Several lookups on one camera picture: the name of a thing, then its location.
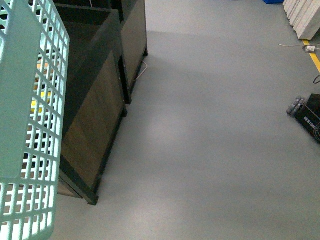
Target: black cable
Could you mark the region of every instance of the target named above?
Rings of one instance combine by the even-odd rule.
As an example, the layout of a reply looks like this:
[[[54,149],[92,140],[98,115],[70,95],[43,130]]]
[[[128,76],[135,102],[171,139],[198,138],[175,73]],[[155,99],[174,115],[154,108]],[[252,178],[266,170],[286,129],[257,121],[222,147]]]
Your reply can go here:
[[[317,76],[317,77],[313,80],[313,83],[314,83],[314,84],[318,84],[318,83],[320,83],[320,80],[316,82],[316,80],[317,80],[318,78],[320,78],[320,75],[319,75],[319,76]]]

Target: black device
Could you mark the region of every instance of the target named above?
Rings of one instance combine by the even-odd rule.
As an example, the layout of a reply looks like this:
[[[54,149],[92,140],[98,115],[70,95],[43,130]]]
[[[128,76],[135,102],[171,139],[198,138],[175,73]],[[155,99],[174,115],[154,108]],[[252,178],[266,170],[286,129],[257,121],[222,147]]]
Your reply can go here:
[[[301,106],[298,108],[298,110],[296,111],[296,113],[294,113],[292,117],[294,117],[320,143],[320,95],[319,94],[311,94],[309,99],[305,100],[301,104]]]

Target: gray floor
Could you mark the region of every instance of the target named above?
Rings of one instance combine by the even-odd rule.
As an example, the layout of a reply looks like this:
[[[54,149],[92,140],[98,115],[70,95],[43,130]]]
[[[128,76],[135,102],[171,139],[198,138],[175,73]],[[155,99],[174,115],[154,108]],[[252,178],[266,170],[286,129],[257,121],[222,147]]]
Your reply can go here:
[[[320,146],[286,109],[320,93],[281,4],[146,0],[138,80],[97,206],[52,240],[319,240]]]

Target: blue crate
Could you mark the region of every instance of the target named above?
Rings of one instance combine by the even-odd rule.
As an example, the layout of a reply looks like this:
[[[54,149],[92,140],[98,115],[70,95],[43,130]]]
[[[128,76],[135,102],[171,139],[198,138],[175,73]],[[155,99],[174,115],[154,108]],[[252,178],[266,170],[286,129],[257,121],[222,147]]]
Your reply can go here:
[[[266,4],[283,4],[285,0],[262,0]]]

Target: plastic laundry basket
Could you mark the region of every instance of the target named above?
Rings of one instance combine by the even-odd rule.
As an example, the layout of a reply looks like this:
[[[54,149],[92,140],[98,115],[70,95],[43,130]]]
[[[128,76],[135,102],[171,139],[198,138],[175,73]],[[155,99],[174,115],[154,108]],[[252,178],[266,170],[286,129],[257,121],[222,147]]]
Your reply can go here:
[[[48,239],[70,39],[51,0],[0,6],[0,240]]]

